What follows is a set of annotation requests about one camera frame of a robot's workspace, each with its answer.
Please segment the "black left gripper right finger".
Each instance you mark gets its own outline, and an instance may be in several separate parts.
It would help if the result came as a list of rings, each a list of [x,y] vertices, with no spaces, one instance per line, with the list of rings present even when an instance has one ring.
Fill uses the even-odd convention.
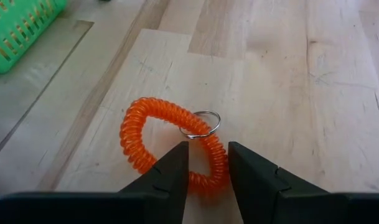
[[[238,142],[228,143],[232,187],[245,223],[329,223],[327,191]]]

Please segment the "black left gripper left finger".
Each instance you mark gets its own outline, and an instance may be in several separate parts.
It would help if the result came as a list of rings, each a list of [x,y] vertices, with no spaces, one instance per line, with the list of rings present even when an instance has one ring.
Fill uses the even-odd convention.
[[[182,223],[189,187],[189,143],[182,141],[119,191],[128,223]]]

